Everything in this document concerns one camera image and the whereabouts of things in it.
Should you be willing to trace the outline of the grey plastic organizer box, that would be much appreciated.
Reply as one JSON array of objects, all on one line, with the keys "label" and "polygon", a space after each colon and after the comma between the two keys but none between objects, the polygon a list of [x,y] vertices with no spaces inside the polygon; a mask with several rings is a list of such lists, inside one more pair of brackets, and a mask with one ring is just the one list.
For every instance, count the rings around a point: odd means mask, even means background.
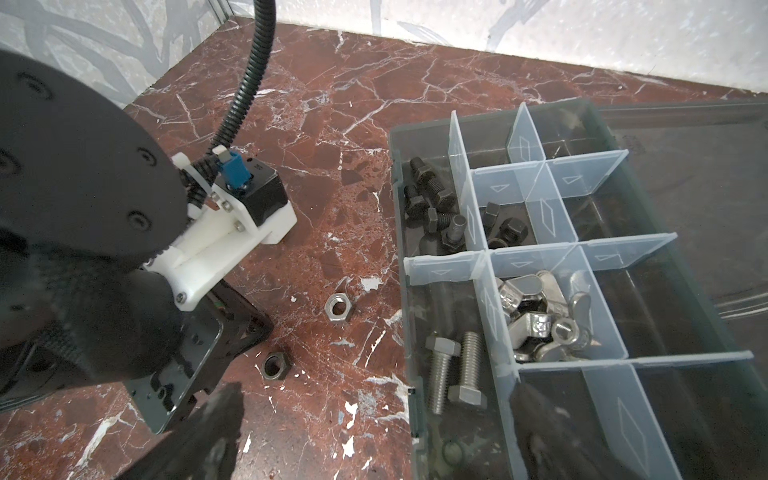
[{"label": "grey plastic organizer box", "polygon": [[[765,347],[736,319],[767,316],[767,104],[521,105],[389,136],[417,479],[530,479],[509,398],[528,384],[638,479],[767,475]],[[410,255],[403,188],[421,157],[457,195],[466,249]],[[529,227],[490,249],[489,203]],[[515,361],[498,278],[549,270],[592,297],[583,361]],[[483,340],[487,408],[428,407],[429,336]]]}]

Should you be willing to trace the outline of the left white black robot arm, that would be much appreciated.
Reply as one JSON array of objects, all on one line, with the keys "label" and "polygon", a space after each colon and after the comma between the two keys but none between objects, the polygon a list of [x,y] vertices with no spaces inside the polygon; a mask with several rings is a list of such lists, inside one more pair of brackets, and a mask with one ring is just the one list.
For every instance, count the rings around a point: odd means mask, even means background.
[{"label": "left white black robot arm", "polygon": [[234,147],[266,72],[276,5],[254,5],[244,77],[197,159],[43,63],[1,55],[1,407],[122,383],[160,434],[263,342],[226,281],[296,224],[278,173]]}]

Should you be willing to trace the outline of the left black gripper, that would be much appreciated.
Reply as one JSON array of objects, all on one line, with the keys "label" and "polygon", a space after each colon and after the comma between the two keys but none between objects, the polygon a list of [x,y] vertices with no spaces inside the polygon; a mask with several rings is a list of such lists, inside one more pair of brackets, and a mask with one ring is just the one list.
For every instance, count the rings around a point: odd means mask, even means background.
[{"label": "left black gripper", "polygon": [[267,340],[270,317],[222,280],[183,314],[178,350],[149,376],[124,383],[149,430],[175,428],[121,479],[230,479],[244,417],[242,384],[228,383],[192,413],[199,392],[210,394],[230,363]]}]

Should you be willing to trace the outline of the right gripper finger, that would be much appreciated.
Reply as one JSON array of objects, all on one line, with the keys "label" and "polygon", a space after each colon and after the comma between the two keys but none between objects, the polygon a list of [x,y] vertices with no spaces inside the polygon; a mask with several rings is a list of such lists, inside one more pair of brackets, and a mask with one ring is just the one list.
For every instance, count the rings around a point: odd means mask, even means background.
[{"label": "right gripper finger", "polygon": [[596,436],[579,429],[568,412],[528,384],[509,404],[515,436],[530,479],[638,479]]}]

